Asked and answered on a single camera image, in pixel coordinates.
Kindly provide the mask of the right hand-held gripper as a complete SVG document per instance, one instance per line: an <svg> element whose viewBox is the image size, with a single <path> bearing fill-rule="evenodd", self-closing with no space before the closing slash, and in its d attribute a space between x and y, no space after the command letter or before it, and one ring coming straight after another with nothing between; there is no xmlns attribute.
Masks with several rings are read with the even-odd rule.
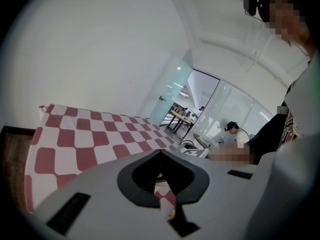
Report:
<svg viewBox="0 0 320 240"><path fill-rule="evenodd" d="M183 147L180 149L180 152L186 155L190 155L193 157L199 157L199 158L206 158L209 154L208 148L202 148L202 149L187 149L187 147L194 147L194 143L191 140L183 140L180 142L179 146Z"/></svg>

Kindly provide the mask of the round black marble table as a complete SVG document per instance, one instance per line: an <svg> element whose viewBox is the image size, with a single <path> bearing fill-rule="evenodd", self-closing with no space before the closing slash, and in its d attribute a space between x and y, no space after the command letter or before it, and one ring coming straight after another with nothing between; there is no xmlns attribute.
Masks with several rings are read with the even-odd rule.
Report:
<svg viewBox="0 0 320 240"><path fill-rule="evenodd" d="M210 149L213 147L213 144L210 143L208 140L206 140L204 137L202 137L201 135L194 133L193 137L198 141L198 143L204 147L205 149Z"/></svg>

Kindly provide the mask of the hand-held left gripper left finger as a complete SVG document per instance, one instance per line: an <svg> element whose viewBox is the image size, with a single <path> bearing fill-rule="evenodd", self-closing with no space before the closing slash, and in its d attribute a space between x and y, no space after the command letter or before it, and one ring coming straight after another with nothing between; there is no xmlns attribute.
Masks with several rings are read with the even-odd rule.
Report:
<svg viewBox="0 0 320 240"><path fill-rule="evenodd" d="M49 195L35 216L64 240L179 240L179 234L161 214L160 200L139 189L154 202L143 207L131 202L119 189L118 175L126 166L144 163L159 154L147 151L96 165Z"/></svg>

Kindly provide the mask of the clear plastic visor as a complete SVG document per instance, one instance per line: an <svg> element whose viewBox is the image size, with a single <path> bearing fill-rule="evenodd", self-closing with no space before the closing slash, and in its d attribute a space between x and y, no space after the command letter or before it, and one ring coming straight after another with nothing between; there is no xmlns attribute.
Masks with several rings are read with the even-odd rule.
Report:
<svg viewBox="0 0 320 240"><path fill-rule="evenodd" d="M262 30L258 30L245 40L243 57L239 64L246 73L259 61L271 40L272 37Z"/></svg>

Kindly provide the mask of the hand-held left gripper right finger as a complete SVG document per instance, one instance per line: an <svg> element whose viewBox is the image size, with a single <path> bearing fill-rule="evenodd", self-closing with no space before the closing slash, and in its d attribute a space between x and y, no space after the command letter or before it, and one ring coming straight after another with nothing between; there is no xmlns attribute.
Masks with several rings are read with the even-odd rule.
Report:
<svg viewBox="0 0 320 240"><path fill-rule="evenodd" d="M252 176L257 166L235 161L212 161L177 151L161 151L163 159L172 159L183 172L170 169L182 190L176 194L176 210L182 211L188 231L179 235L168 223L161 229L161 240L245 240L253 213L253 203L245 197L249 180L229 174L230 170Z"/></svg>

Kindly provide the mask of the black printed t-shirt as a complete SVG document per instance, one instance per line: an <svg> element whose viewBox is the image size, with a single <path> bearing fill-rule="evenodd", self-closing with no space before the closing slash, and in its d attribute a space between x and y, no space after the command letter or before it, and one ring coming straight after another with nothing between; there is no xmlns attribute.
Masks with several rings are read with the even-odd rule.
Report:
<svg viewBox="0 0 320 240"><path fill-rule="evenodd" d="M250 150L253 164L257 165L264 154L276 152L286 142L300 136L297 122L283 102L277 107L277 114L245 146Z"/></svg>

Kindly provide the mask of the person's right forearm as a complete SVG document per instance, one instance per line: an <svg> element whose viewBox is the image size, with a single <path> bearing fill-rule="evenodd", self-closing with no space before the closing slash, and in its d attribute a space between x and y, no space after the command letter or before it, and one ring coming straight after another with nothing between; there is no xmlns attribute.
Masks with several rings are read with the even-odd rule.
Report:
<svg viewBox="0 0 320 240"><path fill-rule="evenodd" d="M212 148L209 150L209 157L212 161L236 165L253 164L255 161L255 154L248 147Z"/></svg>

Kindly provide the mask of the frosted glass door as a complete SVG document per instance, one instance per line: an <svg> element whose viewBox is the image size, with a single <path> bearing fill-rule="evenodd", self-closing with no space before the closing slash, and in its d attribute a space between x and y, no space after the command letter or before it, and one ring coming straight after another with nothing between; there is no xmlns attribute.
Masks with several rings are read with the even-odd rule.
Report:
<svg viewBox="0 0 320 240"><path fill-rule="evenodd" d="M152 124L160 126L163 119L171 109L173 103L178 99L186 81L193 71L193 56L189 48L183 59L169 67L169 71L164 73L164 83L161 83L162 90L157 97L157 103L150 113L149 119Z"/></svg>

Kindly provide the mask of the long wooden table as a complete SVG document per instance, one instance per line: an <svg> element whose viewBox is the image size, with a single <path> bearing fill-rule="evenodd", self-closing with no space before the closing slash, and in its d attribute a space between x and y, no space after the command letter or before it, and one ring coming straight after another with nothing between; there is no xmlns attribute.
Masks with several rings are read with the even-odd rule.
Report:
<svg viewBox="0 0 320 240"><path fill-rule="evenodd" d="M185 138L193 128L196 122L196 119L197 118L194 116L192 118L189 118L186 115L182 115L177 111L169 110L167 115L164 117L161 125L165 126L166 129L170 131L172 134L176 134L182 126L186 125L187 130L182 137L182 138Z"/></svg>

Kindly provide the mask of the red white checkered tablecloth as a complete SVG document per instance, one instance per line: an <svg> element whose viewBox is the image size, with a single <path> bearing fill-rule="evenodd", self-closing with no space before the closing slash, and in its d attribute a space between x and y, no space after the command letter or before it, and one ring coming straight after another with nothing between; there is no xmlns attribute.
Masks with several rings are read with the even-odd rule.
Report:
<svg viewBox="0 0 320 240"><path fill-rule="evenodd" d="M30 213L91 167L178 146L149 118L58 104L41 106L39 114L24 172L25 206Z"/></svg>

